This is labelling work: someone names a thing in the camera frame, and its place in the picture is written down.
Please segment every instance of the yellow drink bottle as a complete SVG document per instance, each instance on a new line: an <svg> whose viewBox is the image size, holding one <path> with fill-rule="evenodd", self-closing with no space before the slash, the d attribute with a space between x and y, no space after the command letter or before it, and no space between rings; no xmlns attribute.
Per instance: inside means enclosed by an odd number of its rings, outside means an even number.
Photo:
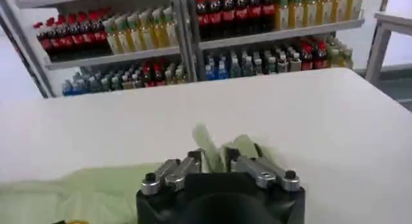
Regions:
<svg viewBox="0 0 412 224"><path fill-rule="evenodd" d="M289 7L288 0L277 0L278 6L276 8L275 28L276 30L286 30L289 21Z"/></svg>
<svg viewBox="0 0 412 224"><path fill-rule="evenodd" d="M334 0L332 7L332 22L341 22L345 20L348 0Z"/></svg>
<svg viewBox="0 0 412 224"><path fill-rule="evenodd" d="M303 5L303 26L315 26L317 17L316 0L305 0Z"/></svg>
<svg viewBox="0 0 412 224"><path fill-rule="evenodd" d="M166 29L164 26L165 24L163 20L163 9L157 8L155 11L153 11L152 16L154 20L153 30L154 34L156 35L159 47L169 46L169 38L167 37Z"/></svg>
<svg viewBox="0 0 412 224"><path fill-rule="evenodd" d="M361 13L363 0L348 0L348 8L346 9L345 20L356 20Z"/></svg>
<svg viewBox="0 0 412 224"><path fill-rule="evenodd" d="M289 28L303 27L303 0L289 2Z"/></svg>

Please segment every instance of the light green cloth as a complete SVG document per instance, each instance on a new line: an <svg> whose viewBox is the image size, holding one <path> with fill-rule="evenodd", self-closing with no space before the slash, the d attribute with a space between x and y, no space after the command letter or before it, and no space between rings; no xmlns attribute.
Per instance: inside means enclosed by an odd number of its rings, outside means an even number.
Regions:
<svg viewBox="0 0 412 224"><path fill-rule="evenodd" d="M224 171L224 149L216 148L206 127L196 126L193 137L205 150L211 171ZM225 145L256 157L246 135ZM136 224L136 192L145 173L155 171L161 162L83 169L56 181L0 185L0 223L51 224L80 219L90 224Z"/></svg>

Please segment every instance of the plastic bottle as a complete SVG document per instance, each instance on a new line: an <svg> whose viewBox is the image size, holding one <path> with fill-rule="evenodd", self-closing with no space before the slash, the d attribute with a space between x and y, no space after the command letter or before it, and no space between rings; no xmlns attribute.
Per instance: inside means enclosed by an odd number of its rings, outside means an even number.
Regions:
<svg viewBox="0 0 412 224"><path fill-rule="evenodd" d="M286 30L289 26L288 0L279 0L275 14L276 30Z"/></svg>
<svg viewBox="0 0 412 224"><path fill-rule="evenodd" d="M275 29L275 0L262 0L263 31L271 32Z"/></svg>
<svg viewBox="0 0 412 224"><path fill-rule="evenodd" d="M155 32L152 29L151 23L149 22L149 12L146 10L139 15L140 18L140 31L142 32L142 37L144 44L142 46L144 50L152 50L158 47Z"/></svg>
<svg viewBox="0 0 412 224"><path fill-rule="evenodd" d="M290 61L290 71L296 72L301 71L302 69L302 61L299 58L299 53L295 52L294 57Z"/></svg>
<svg viewBox="0 0 412 224"><path fill-rule="evenodd" d="M302 70L311 70L313 66L312 47L305 45L302 49Z"/></svg>
<svg viewBox="0 0 412 224"><path fill-rule="evenodd" d="M248 19L248 1L236 0L235 7L236 18L236 34L245 35L250 33L249 19Z"/></svg>
<svg viewBox="0 0 412 224"><path fill-rule="evenodd" d="M167 37L169 38L169 43L171 46L177 46L179 42L176 36L176 25L173 20L172 7L170 6L169 8L163 10L163 14L166 19L166 32Z"/></svg>
<svg viewBox="0 0 412 224"><path fill-rule="evenodd" d="M279 60L277 60L277 72L278 73L286 73L289 68L289 63L286 60L286 55L281 53L279 56Z"/></svg>
<svg viewBox="0 0 412 224"><path fill-rule="evenodd" d="M348 0L334 0L332 6L332 22L341 22L345 20L348 8Z"/></svg>
<svg viewBox="0 0 412 224"><path fill-rule="evenodd" d="M217 39L223 36L222 19L221 19L222 4L220 0L209 1L209 21L211 38Z"/></svg>
<svg viewBox="0 0 412 224"><path fill-rule="evenodd" d="M135 47L136 51L143 50L142 43L141 43L141 34L139 34L139 29L138 29L138 16L137 13L131 14L129 17L127 17L127 25L129 26L130 29L130 37L133 42L133 46Z"/></svg>
<svg viewBox="0 0 412 224"><path fill-rule="evenodd" d="M103 22L104 29L106 30L107 36L106 40L109 43L110 49L114 54L123 53L123 48L118 39L115 30L113 29L113 20L106 20Z"/></svg>
<svg viewBox="0 0 412 224"><path fill-rule="evenodd" d="M289 28L303 27L302 0L293 0L289 3Z"/></svg>
<svg viewBox="0 0 412 224"><path fill-rule="evenodd" d="M305 0L303 9L303 26L315 26L317 16L316 0Z"/></svg>
<svg viewBox="0 0 412 224"><path fill-rule="evenodd" d="M263 30L261 0L250 0L249 3L250 32L260 33Z"/></svg>
<svg viewBox="0 0 412 224"><path fill-rule="evenodd" d="M163 8L157 8L152 12L152 16L154 19L153 30L156 35L158 47L163 48L170 46L169 38L166 32L166 23L163 16Z"/></svg>
<svg viewBox="0 0 412 224"><path fill-rule="evenodd" d="M196 13L198 14L199 32L202 40L210 37L208 11L207 0L196 0Z"/></svg>
<svg viewBox="0 0 412 224"><path fill-rule="evenodd" d="M346 9L345 20L356 20L361 13L363 0L348 0L348 8Z"/></svg>
<svg viewBox="0 0 412 224"><path fill-rule="evenodd" d="M223 1L223 30L225 37L231 37L235 35L235 19L234 19L234 0L224 0Z"/></svg>

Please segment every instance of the white table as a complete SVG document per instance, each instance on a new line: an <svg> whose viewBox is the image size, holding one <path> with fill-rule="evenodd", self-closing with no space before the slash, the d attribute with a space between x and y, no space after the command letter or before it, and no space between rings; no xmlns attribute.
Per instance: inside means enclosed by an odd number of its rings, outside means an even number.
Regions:
<svg viewBox="0 0 412 224"><path fill-rule="evenodd" d="M207 124L273 147L308 191L306 223L409 223L412 114L346 69L58 98L0 109L2 182L183 157Z"/></svg>

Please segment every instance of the white table leg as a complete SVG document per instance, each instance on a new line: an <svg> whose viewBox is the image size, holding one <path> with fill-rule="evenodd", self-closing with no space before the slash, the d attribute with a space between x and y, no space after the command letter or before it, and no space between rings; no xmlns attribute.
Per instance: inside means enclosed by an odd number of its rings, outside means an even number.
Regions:
<svg viewBox="0 0 412 224"><path fill-rule="evenodd" d="M365 76L365 79L372 84L376 84L379 80L389 38L391 38L391 31L379 24L373 41L372 52L368 61Z"/></svg>

